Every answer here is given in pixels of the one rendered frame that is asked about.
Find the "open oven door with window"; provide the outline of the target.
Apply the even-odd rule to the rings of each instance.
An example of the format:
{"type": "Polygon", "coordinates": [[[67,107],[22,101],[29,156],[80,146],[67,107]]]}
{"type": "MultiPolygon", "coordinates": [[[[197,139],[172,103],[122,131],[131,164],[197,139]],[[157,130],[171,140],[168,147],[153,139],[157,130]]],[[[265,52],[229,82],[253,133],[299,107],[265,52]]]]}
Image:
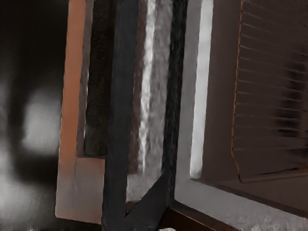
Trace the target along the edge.
{"type": "Polygon", "coordinates": [[[69,0],[55,215],[101,224],[116,0],[69,0]]]}

